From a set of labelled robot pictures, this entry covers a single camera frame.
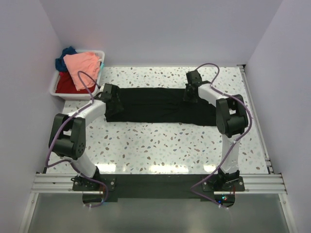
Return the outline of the black t shirt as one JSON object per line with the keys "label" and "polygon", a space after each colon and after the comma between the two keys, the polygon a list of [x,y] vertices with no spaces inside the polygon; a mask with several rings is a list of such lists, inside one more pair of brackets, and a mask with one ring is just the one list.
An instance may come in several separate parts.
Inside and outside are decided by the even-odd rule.
{"label": "black t shirt", "polygon": [[118,97],[123,110],[105,116],[106,121],[216,126],[216,108],[203,99],[186,102],[184,92],[178,88],[121,88]]}

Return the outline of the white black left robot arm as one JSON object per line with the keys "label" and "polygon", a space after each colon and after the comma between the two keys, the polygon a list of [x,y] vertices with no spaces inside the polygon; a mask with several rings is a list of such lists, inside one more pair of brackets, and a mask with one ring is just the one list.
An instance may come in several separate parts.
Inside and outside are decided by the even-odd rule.
{"label": "white black left robot arm", "polygon": [[99,117],[111,117],[123,111],[120,88],[106,83],[96,96],[69,114],[54,117],[45,167],[68,162],[84,178],[89,190],[100,187],[99,169],[86,154],[86,127]]}

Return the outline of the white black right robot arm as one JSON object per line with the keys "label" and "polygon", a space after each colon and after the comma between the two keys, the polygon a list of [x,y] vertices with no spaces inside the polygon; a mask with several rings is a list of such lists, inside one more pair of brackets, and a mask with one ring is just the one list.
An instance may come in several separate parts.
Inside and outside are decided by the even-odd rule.
{"label": "white black right robot arm", "polygon": [[238,165],[241,136],[248,126],[248,116],[241,95],[230,96],[203,81],[198,70],[186,73],[184,101],[206,100],[216,108],[216,127],[222,135],[222,160],[215,180],[219,189],[227,191],[239,179]]}

